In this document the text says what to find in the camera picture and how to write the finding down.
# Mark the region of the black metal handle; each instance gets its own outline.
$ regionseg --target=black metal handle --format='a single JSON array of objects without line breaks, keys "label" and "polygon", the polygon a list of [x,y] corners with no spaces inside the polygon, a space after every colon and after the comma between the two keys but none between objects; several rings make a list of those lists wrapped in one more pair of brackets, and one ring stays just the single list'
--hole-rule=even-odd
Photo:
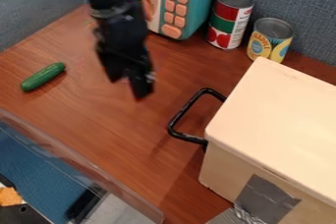
[{"label": "black metal handle", "polygon": [[211,94],[212,96],[216,97],[218,100],[221,102],[225,102],[226,97],[222,95],[221,93],[217,92],[216,90],[209,88],[209,87],[204,87],[201,89],[199,92],[197,92],[192,99],[190,99],[185,106],[179,111],[178,114],[175,115],[175,117],[169,122],[168,124],[168,133],[170,136],[174,137],[175,139],[179,140],[184,140],[184,141],[189,141],[193,143],[197,143],[200,145],[203,145],[204,147],[207,146],[207,140],[197,137],[197,136],[192,136],[184,133],[180,133],[174,130],[175,125],[180,121],[180,119],[187,113],[187,111],[194,105],[194,103],[199,100],[201,96],[204,94]]}]

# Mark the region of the cucumber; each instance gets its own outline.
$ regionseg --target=cucumber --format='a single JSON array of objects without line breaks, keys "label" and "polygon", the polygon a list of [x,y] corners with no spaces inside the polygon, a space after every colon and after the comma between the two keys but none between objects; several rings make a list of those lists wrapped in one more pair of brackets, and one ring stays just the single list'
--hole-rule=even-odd
[{"label": "cucumber", "polygon": [[21,83],[23,91],[31,91],[54,79],[65,70],[63,63],[51,64],[39,72],[33,74]]}]

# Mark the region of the canned food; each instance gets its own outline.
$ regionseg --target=canned food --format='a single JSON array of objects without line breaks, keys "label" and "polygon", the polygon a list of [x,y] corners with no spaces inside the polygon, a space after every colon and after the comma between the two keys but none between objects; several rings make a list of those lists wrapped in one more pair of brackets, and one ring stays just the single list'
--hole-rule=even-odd
[{"label": "canned food", "polygon": [[255,22],[254,32],[248,46],[248,56],[269,58],[281,63],[292,42],[294,31],[292,27],[279,19],[262,18]]},{"label": "canned food", "polygon": [[249,22],[252,7],[253,0],[215,0],[207,40],[223,49],[238,47]]}]

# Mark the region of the blue fabric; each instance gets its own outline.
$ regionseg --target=blue fabric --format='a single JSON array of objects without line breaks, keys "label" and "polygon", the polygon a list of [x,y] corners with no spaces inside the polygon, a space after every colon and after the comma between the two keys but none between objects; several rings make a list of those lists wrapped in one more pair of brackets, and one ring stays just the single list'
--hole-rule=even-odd
[{"label": "blue fabric", "polygon": [[295,31],[291,49],[336,65],[336,0],[254,1],[252,22],[262,17],[288,22]]},{"label": "blue fabric", "polygon": [[67,223],[66,211],[85,192],[74,178],[84,175],[45,150],[39,155],[33,148],[38,146],[0,123],[0,173],[16,185],[26,202],[51,221]]}]

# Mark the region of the wooden table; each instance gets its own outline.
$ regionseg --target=wooden table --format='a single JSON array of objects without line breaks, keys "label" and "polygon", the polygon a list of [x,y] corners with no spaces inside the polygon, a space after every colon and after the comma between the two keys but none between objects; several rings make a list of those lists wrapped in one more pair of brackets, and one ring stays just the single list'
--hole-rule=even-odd
[{"label": "wooden table", "polygon": [[[167,134],[168,121],[200,88],[229,95],[252,63],[244,47],[222,51],[200,34],[174,41],[151,33],[147,46],[157,72],[156,91],[135,102],[126,81],[112,84],[94,53],[94,22],[81,7],[0,54],[0,107],[39,127],[157,205],[166,223],[204,223],[230,203],[198,180],[199,146]],[[66,74],[22,93],[20,82],[62,61]],[[298,53],[284,61],[336,84],[336,69]],[[202,98],[179,131],[202,135],[220,107]]]}]

